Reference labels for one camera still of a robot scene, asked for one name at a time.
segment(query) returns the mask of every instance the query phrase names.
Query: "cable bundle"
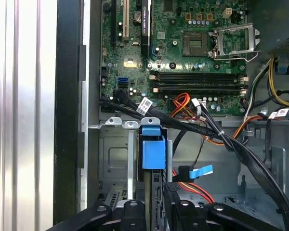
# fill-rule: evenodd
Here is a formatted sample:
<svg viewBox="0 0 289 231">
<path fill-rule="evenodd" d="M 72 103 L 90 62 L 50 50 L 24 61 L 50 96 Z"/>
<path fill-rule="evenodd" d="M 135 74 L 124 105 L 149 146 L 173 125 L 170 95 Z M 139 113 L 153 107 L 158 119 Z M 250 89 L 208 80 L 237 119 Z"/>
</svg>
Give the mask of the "cable bundle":
<svg viewBox="0 0 289 231">
<path fill-rule="evenodd" d="M 189 104 L 190 102 L 190 96 L 187 93 L 182 93 L 180 95 L 178 95 L 173 103 L 174 105 L 177 107 L 171 114 L 171 117 L 175 117 L 177 114 L 179 114 L 180 112 L 186 116 L 186 117 L 193 117 L 194 113 L 189 110 L 188 108 L 186 108 L 186 106 Z"/>
<path fill-rule="evenodd" d="M 269 78 L 268 78 L 268 94 L 270 96 L 270 99 L 281 106 L 289 107 L 289 102 L 282 100 L 275 90 L 273 81 L 273 72 L 274 72 L 274 59 L 271 59 L 269 64 Z"/>
<path fill-rule="evenodd" d="M 256 97 L 256 89 L 260 83 L 260 80 L 265 76 L 265 74 L 267 73 L 268 69 L 269 69 L 269 65 L 270 65 L 271 60 L 269 60 L 264 68 L 261 70 L 261 72 L 256 76 L 256 78 L 253 80 L 252 84 L 251 84 L 251 94 L 250 94 L 250 100 L 249 100 L 249 106 L 246 110 L 246 113 L 244 115 L 244 120 L 247 119 L 247 117 L 249 116 L 253 106 L 254 106 L 254 102 L 255 102 L 255 97 Z"/>
<path fill-rule="evenodd" d="M 116 110 L 119 110 L 123 113 L 127 113 L 132 117 L 140 117 L 143 116 L 136 113 L 138 105 L 133 102 L 122 89 L 115 90 L 115 97 L 117 97 L 121 103 L 125 104 L 129 108 L 123 108 L 120 106 L 116 106 Z M 180 107 L 182 109 L 186 108 L 185 105 L 178 101 Z M 115 106 L 113 103 L 107 102 L 107 100 L 103 99 L 101 104 L 108 106 Z M 278 183 L 274 180 L 270 170 L 265 166 L 263 161 L 250 149 L 248 149 L 244 144 L 236 140 L 234 137 L 225 134 L 219 126 L 215 123 L 212 116 L 209 114 L 207 109 L 201 105 L 202 117 L 205 118 L 206 127 L 202 127 L 195 124 L 187 124 L 177 119 L 174 119 L 167 114 L 159 111 L 154 107 L 150 107 L 146 116 L 149 117 L 157 117 L 160 119 L 161 124 L 170 128 L 180 129 L 184 131 L 191 131 L 195 133 L 199 133 L 205 137 L 209 137 L 210 139 L 216 138 L 223 142 L 225 148 L 230 152 L 235 152 L 238 159 L 242 164 L 244 164 L 252 173 L 253 177 L 257 180 L 259 185 L 267 192 L 267 194 L 275 201 L 277 204 L 284 220 L 285 229 L 289 231 L 289 200 L 287 199 L 284 192 L 280 189 Z"/>
</svg>

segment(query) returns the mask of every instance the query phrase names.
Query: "metal bracket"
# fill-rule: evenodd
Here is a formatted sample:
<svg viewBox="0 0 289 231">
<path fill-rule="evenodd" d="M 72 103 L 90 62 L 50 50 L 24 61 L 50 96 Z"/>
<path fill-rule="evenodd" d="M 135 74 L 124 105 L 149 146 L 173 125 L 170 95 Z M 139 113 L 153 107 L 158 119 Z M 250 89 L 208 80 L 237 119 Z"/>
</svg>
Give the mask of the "metal bracket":
<svg viewBox="0 0 289 231">
<path fill-rule="evenodd" d="M 127 199 L 134 199 L 134 153 L 136 151 L 135 144 L 135 130 L 132 129 L 135 124 L 130 123 L 129 132 L 128 132 L 128 147 L 127 147 Z"/>
<path fill-rule="evenodd" d="M 137 121 L 127 121 L 124 124 L 120 117 L 110 117 L 104 124 L 91 125 L 90 129 L 101 129 L 102 126 L 122 126 L 124 129 L 138 129 L 140 126 L 159 126 L 160 120 L 155 117 L 145 117 L 139 124 Z"/>
<path fill-rule="evenodd" d="M 223 46 L 224 33 L 227 31 L 234 32 L 234 31 L 245 30 L 245 29 L 248 30 L 248 49 L 241 50 L 241 51 L 231 51 L 226 54 L 224 52 L 224 46 Z M 239 55 L 239 54 L 247 54 L 247 53 L 254 53 L 254 52 L 256 52 L 258 55 L 258 53 L 260 52 L 260 51 L 255 51 L 256 46 L 261 41 L 260 38 L 256 38 L 256 36 L 260 35 L 260 32 L 253 27 L 252 23 L 244 24 L 244 25 L 237 25 L 237 26 L 229 26 L 229 27 L 224 27 L 224 28 L 217 28 L 217 29 L 214 29 L 213 32 L 210 32 L 209 35 L 215 39 L 216 45 L 212 51 L 213 53 L 212 55 L 213 55 L 213 58 L 216 60 L 219 60 L 218 57 L 221 57 L 221 56 Z M 229 58 L 229 60 L 231 59 L 245 59 L 245 58 L 244 57 Z"/>
</svg>

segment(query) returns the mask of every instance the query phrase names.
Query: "pcie slot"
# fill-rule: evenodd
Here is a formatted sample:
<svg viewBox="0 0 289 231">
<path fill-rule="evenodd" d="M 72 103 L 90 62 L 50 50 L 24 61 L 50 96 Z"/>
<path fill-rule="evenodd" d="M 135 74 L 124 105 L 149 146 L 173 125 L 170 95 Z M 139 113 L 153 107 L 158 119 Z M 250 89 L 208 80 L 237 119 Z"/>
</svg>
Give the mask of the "pcie slot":
<svg viewBox="0 0 289 231">
<path fill-rule="evenodd" d="M 110 39 L 111 45 L 115 46 L 117 42 L 117 0 L 111 0 L 111 26 L 110 26 Z"/>
<path fill-rule="evenodd" d="M 123 40 L 129 40 L 130 36 L 130 0 L 123 1 Z"/>
<path fill-rule="evenodd" d="M 237 95 L 246 94 L 246 90 L 243 89 L 244 86 L 196 86 L 196 85 L 180 85 L 180 84 L 157 84 L 153 88 L 154 93 L 182 93 L 182 92 L 192 92 L 192 93 L 209 93 L 214 92 L 215 94 L 222 95 Z"/>
<path fill-rule="evenodd" d="M 236 74 L 216 73 L 160 73 L 150 72 L 150 80 L 158 82 L 215 82 L 215 83 L 236 83 L 241 79 Z"/>
</svg>

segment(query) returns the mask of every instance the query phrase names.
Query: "cable label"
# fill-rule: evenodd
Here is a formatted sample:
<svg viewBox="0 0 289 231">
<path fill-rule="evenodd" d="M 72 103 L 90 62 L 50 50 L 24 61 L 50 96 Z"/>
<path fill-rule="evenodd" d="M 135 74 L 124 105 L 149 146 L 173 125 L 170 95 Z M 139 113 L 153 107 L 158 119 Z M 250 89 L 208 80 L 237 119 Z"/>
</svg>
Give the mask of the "cable label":
<svg viewBox="0 0 289 231">
<path fill-rule="evenodd" d="M 275 117 L 283 117 L 286 116 L 289 111 L 289 108 L 280 109 Z"/>
<path fill-rule="evenodd" d="M 272 112 L 269 116 L 269 119 L 274 119 L 276 114 L 277 114 L 277 112 Z"/>
<path fill-rule="evenodd" d="M 151 105 L 153 104 L 153 102 L 151 100 L 149 100 L 148 98 L 144 97 L 143 100 L 141 101 L 141 103 L 139 104 L 136 112 L 138 112 L 139 114 L 145 116 L 145 114 L 148 112 L 149 108 L 151 107 Z"/>
</svg>

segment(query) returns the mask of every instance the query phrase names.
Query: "barcode sticker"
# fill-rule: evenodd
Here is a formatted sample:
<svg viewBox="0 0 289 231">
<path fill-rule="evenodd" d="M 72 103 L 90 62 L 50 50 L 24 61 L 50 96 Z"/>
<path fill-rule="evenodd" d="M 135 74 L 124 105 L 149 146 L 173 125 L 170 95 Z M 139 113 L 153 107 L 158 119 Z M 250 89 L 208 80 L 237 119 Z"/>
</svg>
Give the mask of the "barcode sticker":
<svg viewBox="0 0 289 231">
<path fill-rule="evenodd" d="M 280 109 L 275 117 L 286 116 L 289 111 L 289 108 Z"/>
<path fill-rule="evenodd" d="M 148 112 L 149 108 L 152 105 L 152 101 L 149 100 L 148 98 L 144 97 L 143 100 L 141 101 L 141 103 L 139 104 L 136 112 L 138 112 L 139 114 L 142 114 L 143 116 Z"/>
<path fill-rule="evenodd" d="M 277 112 L 272 112 L 269 116 L 269 119 L 274 119 L 276 114 L 277 114 Z"/>
<path fill-rule="evenodd" d="M 205 108 L 207 108 L 207 101 L 199 101 L 200 104 L 202 104 Z"/>
</svg>

